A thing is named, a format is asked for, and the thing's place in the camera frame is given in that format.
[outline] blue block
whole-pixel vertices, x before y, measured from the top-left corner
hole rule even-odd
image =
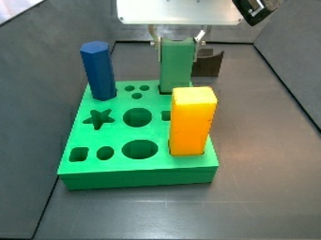
[[[100,101],[115,98],[115,80],[109,45],[103,41],[82,44],[80,48],[92,97]]]

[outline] yellow rectangular block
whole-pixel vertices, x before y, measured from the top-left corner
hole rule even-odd
[[[211,129],[216,97],[210,87],[172,89],[169,113],[169,154],[202,155]]]

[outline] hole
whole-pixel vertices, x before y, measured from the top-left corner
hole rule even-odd
[[[74,147],[69,153],[69,161],[84,161],[88,156],[88,147]]]
[[[124,144],[121,152],[127,158],[145,159],[156,154],[157,145],[149,140],[133,140]]]
[[[133,99],[139,99],[141,96],[143,96],[143,95],[139,94],[139,93],[135,93],[135,94],[131,95],[131,97],[132,97]]]
[[[129,109],[124,113],[123,120],[128,126],[140,128],[151,122],[151,112],[143,108]]]
[[[149,87],[148,87],[147,85],[141,85],[141,86],[139,87],[139,89],[140,89],[141,91],[147,91],[147,90],[149,90]]]
[[[90,117],[82,121],[82,124],[92,124],[93,129],[99,130],[103,124],[111,124],[115,120],[109,117],[111,109],[103,112],[96,110],[89,111]]]
[[[127,92],[131,92],[133,89],[135,89],[135,87],[131,86],[131,85],[125,87],[125,91],[127,91]]]
[[[113,149],[109,146],[103,146],[97,151],[96,151],[96,157],[100,160],[108,160],[113,156]]]
[[[171,111],[161,111],[161,120],[163,121],[171,120]]]
[[[159,95],[171,95],[171,92],[168,92],[168,93],[160,92],[160,85],[157,85],[157,93],[159,93]]]

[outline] small circular hole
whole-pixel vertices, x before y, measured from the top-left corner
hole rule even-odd
[[[139,99],[141,96],[143,96],[143,95],[139,94],[139,93],[135,93],[135,94],[131,95],[131,97],[132,97],[133,99]]]
[[[96,157],[100,160],[108,160],[113,156],[113,149],[109,146],[103,146],[97,151],[96,151]]]
[[[148,87],[147,85],[141,85],[141,86],[139,87],[139,89],[140,89],[141,91],[147,91],[147,90],[149,90],[149,87]]]
[[[133,89],[135,89],[135,87],[131,86],[131,85],[125,87],[125,91],[127,91],[127,92],[131,92]]]

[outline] green rectangular block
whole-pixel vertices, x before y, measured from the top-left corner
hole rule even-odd
[[[57,170],[66,188],[121,188],[211,182],[218,160],[211,138],[202,156],[172,157],[171,96],[159,81],[116,82],[116,97],[86,87]]]
[[[187,87],[191,82],[195,43],[191,37],[183,41],[161,38],[160,81],[161,93],[171,93],[173,87]]]

